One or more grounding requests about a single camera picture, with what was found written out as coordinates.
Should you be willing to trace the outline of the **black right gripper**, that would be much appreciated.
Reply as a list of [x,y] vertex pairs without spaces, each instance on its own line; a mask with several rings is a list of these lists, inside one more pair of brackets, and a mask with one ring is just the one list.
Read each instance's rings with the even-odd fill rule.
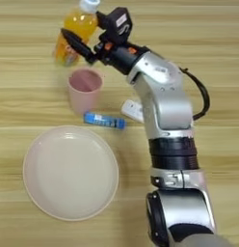
[[[107,15],[96,12],[97,25],[105,28]],[[106,35],[99,36],[99,43],[92,50],[82,40],[68,29],[61,29],[68,45],[81,55],[89,64],[97,61],[105,66],[111,66],[123,75],[128,75],[140,58],[149,51],[146,46],[139,46],[128,39],[111,40]]]

